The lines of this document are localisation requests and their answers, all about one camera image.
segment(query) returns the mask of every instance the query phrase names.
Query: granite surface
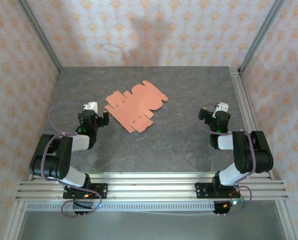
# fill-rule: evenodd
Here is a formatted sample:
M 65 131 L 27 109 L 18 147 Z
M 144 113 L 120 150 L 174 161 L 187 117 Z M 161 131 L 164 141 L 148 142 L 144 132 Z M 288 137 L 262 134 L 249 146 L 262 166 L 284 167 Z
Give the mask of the granite surface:
M 233 162 L 233 152 L 214 150 L 209 128 L 198 119 L 200 108 L 214 111 L 215 103 L 229 104 L 228 129 L 244 128 L 228 67 L 65 67 L 62 69 L 52 105 L 60 102 L 97 102 L 102 115 L 106 97 L 123 93 L 148 80 L 168 101 L 153 111 L 153 124 L 144 132 L 128 133 L 110 115 L 108 126 L 99 128 L 90 150 L 76 151 L 71 165 L 83 172 L 213 172 Z M 59 106 L 53 123 L 62 131 L 74 132 L 79 125 L 79 106 Z M 47 122 L 45 133 L 56 133 Z

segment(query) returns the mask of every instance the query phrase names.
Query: wall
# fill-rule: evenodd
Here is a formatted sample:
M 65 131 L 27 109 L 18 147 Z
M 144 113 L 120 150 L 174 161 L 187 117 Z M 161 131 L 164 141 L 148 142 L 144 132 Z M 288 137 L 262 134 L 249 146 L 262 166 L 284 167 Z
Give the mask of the wall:
M 298 0 L 287 0 L 244 75 L 298 222 Z
M 274 0 L 28 2 L 64 67 L 239 67 Z
M 0 239 L 42 134 L 58 73 L 15 0 L 0 0 Z

